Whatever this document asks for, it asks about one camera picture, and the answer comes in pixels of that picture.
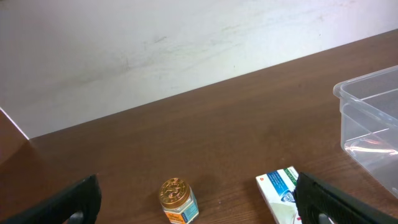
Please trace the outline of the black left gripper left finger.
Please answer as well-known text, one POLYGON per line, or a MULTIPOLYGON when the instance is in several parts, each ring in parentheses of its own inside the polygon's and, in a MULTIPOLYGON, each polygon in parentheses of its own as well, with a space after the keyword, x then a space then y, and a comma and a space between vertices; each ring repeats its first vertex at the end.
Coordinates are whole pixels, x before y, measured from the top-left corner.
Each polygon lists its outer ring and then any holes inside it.
POLYGON ((98 178, 93 174, 1 223, 95 223, 101 200, 98 178))

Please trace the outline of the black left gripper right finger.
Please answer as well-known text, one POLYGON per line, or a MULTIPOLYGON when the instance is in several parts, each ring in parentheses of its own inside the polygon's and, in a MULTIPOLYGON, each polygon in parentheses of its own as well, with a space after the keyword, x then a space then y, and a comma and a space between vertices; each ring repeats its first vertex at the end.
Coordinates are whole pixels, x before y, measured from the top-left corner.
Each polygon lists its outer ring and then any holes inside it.
POLYGON ((302 223, 396 224, 397 219, 301 172, 294 199, 302 223))

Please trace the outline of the white Panadol medicine box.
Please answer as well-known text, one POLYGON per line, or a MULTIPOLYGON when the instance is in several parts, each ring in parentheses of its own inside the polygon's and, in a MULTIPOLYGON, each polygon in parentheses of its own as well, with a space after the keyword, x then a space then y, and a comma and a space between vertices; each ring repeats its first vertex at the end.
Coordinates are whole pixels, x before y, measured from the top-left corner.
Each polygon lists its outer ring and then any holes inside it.
POLYGON ((260 193, 277 224, 302 224, 294 199, 298 177, 293 166, 256 177, 260 193))

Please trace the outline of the gold lid balm jar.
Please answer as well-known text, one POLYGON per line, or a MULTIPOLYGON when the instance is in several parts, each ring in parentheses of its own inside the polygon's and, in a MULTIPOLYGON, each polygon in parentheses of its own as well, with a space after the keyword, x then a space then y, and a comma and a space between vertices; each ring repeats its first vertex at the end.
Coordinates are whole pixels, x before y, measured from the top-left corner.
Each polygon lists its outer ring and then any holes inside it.
POLYGON ((192 188, 180 178, 171 178, 162 184, 159 200, 170 223, 189 224, 199 215, 192 188))

